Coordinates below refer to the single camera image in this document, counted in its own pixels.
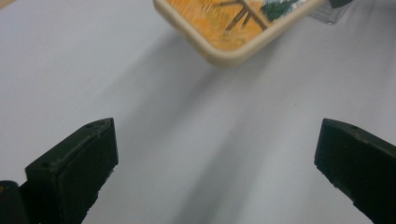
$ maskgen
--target gray surface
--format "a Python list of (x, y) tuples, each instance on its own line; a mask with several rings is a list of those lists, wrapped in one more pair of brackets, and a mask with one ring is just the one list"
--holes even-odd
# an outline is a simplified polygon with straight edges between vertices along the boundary
[(396, 144), (396, 3), (304, 18), (233, 69), (206, 63), (152, 3), (0, 10), (0, 179), (113, 117), (120, 165), (84, 223), (371, 223), (316, 170), (323, 118)]

